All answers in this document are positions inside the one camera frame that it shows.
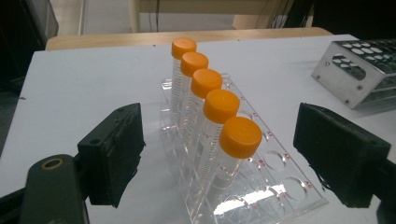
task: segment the white table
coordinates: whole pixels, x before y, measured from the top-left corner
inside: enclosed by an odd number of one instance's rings
[[[348,35],[199,43],[209,66],[232,76],[278,140],[320,189],[292,146],[298,105],[321,105],[396,145],[396,110],[354,111],[310,75],[332,40]],[[114,109],[140,102],[147,147],[120,207],[91,206],[91,223],[188,223],[159,136],[160,83],[171,76],[170,45],[37,52],[0,160],[0,197],[24,187],[36,161],[77,154],[77,143]],[[389,153],[396,161],[396,152]],[[291,223],[376,223],[379,200],[348,209],[326,190],[329,204]]]

